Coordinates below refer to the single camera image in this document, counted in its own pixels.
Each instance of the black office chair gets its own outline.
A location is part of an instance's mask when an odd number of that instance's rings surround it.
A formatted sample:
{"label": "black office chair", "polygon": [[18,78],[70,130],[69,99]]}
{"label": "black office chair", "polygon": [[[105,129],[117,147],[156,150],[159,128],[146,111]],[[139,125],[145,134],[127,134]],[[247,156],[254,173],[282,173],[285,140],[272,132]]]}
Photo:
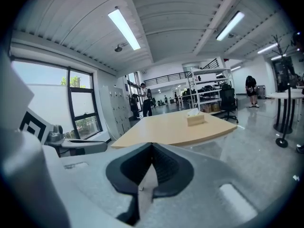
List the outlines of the black office chair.
{"label": "black office chair", "polygon": [[234,89],[233,88],[222,89],[219,92],[219,95],[222,98],[220,109],[227,112],[227,115],[221,117],[221,119],[226,119],[226,121],[228,121],[228,119],[233,119],[236,120],[236,122],[238,123],[237,117],[230,115],[230,112],[235,111],[237,108],[234,99]]}

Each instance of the fluorescent light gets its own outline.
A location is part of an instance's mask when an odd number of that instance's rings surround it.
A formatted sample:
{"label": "fluorescent light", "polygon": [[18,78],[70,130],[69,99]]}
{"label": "fluorescent light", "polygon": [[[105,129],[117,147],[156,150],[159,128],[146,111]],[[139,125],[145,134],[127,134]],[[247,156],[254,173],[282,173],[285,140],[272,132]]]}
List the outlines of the fluorescent light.
{"label": "fluorescent light", "polygon": [[258,51],[257,53],[260,54],[260,53],[265,52],[265,51],[267,51],[267,50],[269,50],[269,49],[271,49],[271,48],[274,48],[274,47],[276,47],[276,46],[277,46],[277,43],[274,43],[274,44],[272,44],[271,46],[268,46],[268,47],[266,47],[266,48],[264,48],[264,49]]}
{"label": "fluorescent light", "polygon": [[240,67],[241,67],[241,66],[235,67],[235,68],[231,69],[231,71],[237,70],[237,69],[239,69]]}
{"label": "fluorescent light", "polygon": [[244,16],[245,15],[242,12],[238,11],[222,30],[222,32],[217,36],[217,40],[224,39],[225,36],[242,20]]}
{"label": "fluorescent light", "polygon": [[141,48],[119,9],[109,13],[108,16],[127,39],[133,50]]}
{"label": "fluorescent light", "polygon": [[271,58],[271,60],[273,61],[273,60],[279,59],[279,58],[281,58],[281,57],[282,57],[281,55],[278,55],[278,56],[276,56],[276,57]]}

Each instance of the railing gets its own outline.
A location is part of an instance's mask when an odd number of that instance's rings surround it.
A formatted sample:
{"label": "railing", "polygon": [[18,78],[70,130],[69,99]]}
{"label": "railing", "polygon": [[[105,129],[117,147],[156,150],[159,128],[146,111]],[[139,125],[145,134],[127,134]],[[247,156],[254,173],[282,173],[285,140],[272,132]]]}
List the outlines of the railing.
{"label": "railing", "polygon": [[144,83],[146,84],[146,86],[152,86],[152,85],[161,84],[161,83],[165,83],[165,82],[169,82],[169,81],[173,81],[173,80],[184,79],[184,78],[187,78],[187,73],[188,72],[169,74],[169,75],[165,75],[165,76],[161,76],[161,77],[157,77],[157,78],[144,80]]}
{"label": "railing", "polygon": [[211,69],[211,68],[217,68],[219,67],[219,63],[217,59],[214,59],[213,61],[209,62],[206,66],[204,66],[201,69]]}

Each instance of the gray floor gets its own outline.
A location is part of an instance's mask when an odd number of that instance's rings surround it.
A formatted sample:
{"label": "gray floor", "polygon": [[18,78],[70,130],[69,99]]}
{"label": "gray floor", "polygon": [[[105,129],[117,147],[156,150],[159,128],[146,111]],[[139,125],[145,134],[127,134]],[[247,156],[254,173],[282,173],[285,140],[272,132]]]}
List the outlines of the gray floor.
{"label": "gray floor", "polygon": [[[226,162],[263,192],[270,204],[296,182],[294,175],[301,175],[304,154],[298,154],[296,146],[304,143],[304,117],[299,122],[294,118],[293,132],[286,136],[288,147],[283,149],[275,143],[282,134],[273,128],[277,100],[259,100],[260,108],[248,108],[249,99],[242,95],[238,98],[238,111],[235,112],[239,120],[238,128],[224,137],[189,149]],[[157,115],[178,110],[181,109],[176,105],[170,105],[154,108],[152,112]],[[155,180],[155,170],[151,167],[142,182],[144,190],[139,196],[141,215],[149,207],[151,191],[157,185]]]}

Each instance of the white locker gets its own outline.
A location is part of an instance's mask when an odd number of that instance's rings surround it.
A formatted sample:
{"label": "white locker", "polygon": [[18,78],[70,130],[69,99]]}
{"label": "white locker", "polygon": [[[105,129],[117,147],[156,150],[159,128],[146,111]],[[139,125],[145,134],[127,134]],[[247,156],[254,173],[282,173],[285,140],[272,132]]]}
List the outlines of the white locker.
{"label": "white locker", "polygon": [[104,86],[100,90],[104,119],[112,140],[119,139],[130,128],[128,108],[123,90],[112,86]]}

